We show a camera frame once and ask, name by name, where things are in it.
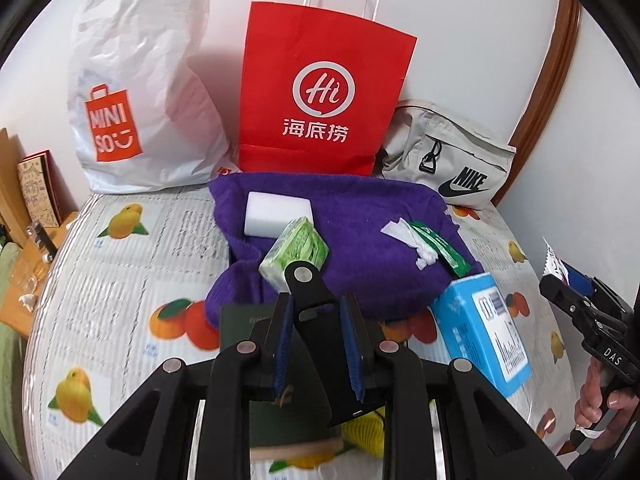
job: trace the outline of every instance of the green tissue pack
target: green tissue pack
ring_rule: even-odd
[[[276,292],[289,292],[284,269],[298,260],[309,262],[319,270],[324,264],[329,247],[306,217],[292,220],[269,250],[258,267],[260,275]]]

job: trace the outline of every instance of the blue gripper pad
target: blue gripper pad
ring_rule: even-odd
[[[340,326],[342,327],[342,341],[344,342],[344,352],[347,356],[347,366],[349,367],[351,389],[356,394],[356,399],[362,402],[365,391],[364,378],[362,377],[362,361],[358,351],[356,330],[344,296],[340,298]]]
[[[287,375],[287,361],[289,359],[289,346],[291,343],[291,333],[293,330],[293,297],[289,296],[285,307],[282,327],[280,329],[280,339],[275,353],[275,375],[273,378],[273,397],[277,399],[281,396]]]
[[[593,283],[591,279],[575,269],[575,267],[572,267],[566,262],[563,263],[569,273],[569,286],[583,296],[587,298],[590,297],[590,295],[593,294]]]

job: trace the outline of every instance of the white sponge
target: white sponge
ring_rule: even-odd
[[[306,198],[249,192],[244,216],[244,235],[278,238],[292,220],[306,216],[311,225],[314,216]]]

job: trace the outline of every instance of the green notebook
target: green notebook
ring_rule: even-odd
[[[220,312],[220,348],[248,339],[254,323],[271,317],[274,308],[273,304],[225,305]],[[295,328],[291,335],[286,384],[293,386],[293,391],[290,402],[282,407],[269,402],[250,402],[249,441],[252,453],[255,448],[299,447],[299,444],[335,441],[340,437],[339,426],[326,427],[331,411],[311,356]],[[333,442],[331,447],[340,449],[341,445]]]

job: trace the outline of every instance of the white wall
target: white wall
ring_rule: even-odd
[[[640,89],[587,13],[558,105],[498,210],[537,272],[544,236],[631,306],[640,282]],[[556,309],[577,391],[588,355]]]
[[[72,17],[83,0],[53,0],[0,72],[0,124],[27,153],[50,149],[78,207],[88,186],[66,115]],[[246,18],[251,0],[211,0],[202,52],[193,67],[228,131],[238,126]],[[302,0],[276,0],[301,2]],[[323,0],[360,13],[360,0]],[[557,0],[381,0],[378,20],[418,36],[403,97],[431,100],[509,139],[542,65]]]

